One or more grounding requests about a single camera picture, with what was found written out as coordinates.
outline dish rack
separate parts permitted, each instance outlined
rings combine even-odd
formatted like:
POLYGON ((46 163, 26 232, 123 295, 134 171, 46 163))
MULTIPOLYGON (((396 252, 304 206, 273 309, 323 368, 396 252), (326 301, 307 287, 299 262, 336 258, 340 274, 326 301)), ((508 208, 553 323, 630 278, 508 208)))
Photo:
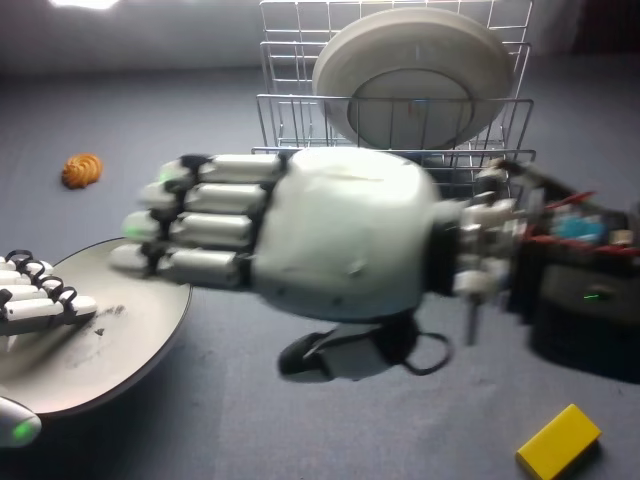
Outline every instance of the dish rack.
POLYGON ((357 111, 363 102, 383 102, 389 110, 391 153, 409 157, 434 174, 444 192, 461 196, 473 183, 474 174, 488 160, 509 155, 533 161, 535 152, 523 151, 522 143, 533 102, 519 98, 531 46, 525 35, 533 1, 499 0, 263 0, 260 4, 265 40, 260 44, 265 94, 257 96, 258 117, 265 152, 304 147, 353 145, 326 120, 327 104, 352 102, 357 111), (313 95, 313 67, 322 49, 343 27, 366 15, 392 8, 428 6, 468 16, 493 30, 513 59, 514 87, 504 99, 416 99, 320 97, 313 95), (429 112, 441 103, 500 102, 502 110, 485 130, 457 144, 453 150, 395 150, 393 115, 404 109, 420 112, 422 131, 429 128, 429 112))

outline yellow sponge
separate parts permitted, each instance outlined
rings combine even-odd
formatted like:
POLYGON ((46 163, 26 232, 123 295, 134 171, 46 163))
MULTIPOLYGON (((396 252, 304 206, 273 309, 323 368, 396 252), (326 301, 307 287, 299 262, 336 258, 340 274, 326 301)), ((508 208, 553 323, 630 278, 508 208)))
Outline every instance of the yellow sponge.
POLYGON ((556 478, 600 436, 600 429, 575 405, 569 405, 516 453, 538 480, 556 478))

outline gray wall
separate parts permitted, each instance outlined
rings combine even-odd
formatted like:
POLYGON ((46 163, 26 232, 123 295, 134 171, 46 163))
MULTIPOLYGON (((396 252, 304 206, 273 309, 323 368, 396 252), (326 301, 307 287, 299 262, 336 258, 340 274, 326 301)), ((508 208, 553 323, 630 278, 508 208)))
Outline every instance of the gray wall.
MULTIPOLYGON (((498 0, 518 10, 526 0, 498 0)), ((582 0, 537 0, 536 53, 567 50, 582 0)), ((0 0, 0 72, 192 69, 259 64, 258 0, 121 0, 109 11, 0 0)))

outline robotic arm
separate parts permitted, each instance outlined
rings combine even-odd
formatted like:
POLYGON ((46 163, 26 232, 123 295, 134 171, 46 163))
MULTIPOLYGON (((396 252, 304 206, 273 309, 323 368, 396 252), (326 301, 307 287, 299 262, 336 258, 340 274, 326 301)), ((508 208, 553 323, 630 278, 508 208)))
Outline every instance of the robotic arm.
POLYGON ((116 249, 111 263, 253 291, 280 310, 338 323, 282 352, 288 380, 359 380, 399 364, 425 375, 447 363, 451 345, 425 333, 443 343, 442 361, 409 363, 424 293, 465 296, 476 312, 507 273, 517 215, 499 199, 504 172, 491 173, 471 204, 442 201, 419 166, 365 149, 187 155, 143 190, 149 210, 124 222, 137 244, 116 249))

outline gray tablecloth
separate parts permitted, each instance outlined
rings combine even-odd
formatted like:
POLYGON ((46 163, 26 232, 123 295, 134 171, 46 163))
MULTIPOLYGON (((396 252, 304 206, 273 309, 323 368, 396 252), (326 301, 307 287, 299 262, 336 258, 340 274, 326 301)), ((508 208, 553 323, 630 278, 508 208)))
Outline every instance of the gray tablecloth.
MULTIPOLYGON (((534 61, 537 102, 525 145, 539 164, 599 199, 640 197, 637 57, 534 61)), ((140 187, 186 152, 261 143, 254 70, 6 82, 0 92, 0 251, 57 261, 118 236, 140 187), (91 151, 102 180, 70 192, 65 159, 91 151)), ((196 291, 177 346, 111 404, 49 422, 34 448, 0 455, 0 478, 321 480, 525 478, 514 452, 569 403, 603 430, 581 479, 640 470, 640 387, 546 363, 526 327, 490 307, 479 344, 461 345, 464 307, 428 297, 425 328, 459 345, 452 364, 417 379, 401 369, 352 384, 278 379, 278 352, 328 325, 244 294, 196 291)), ((425 348, 417 360, 439 355, 425 348)))

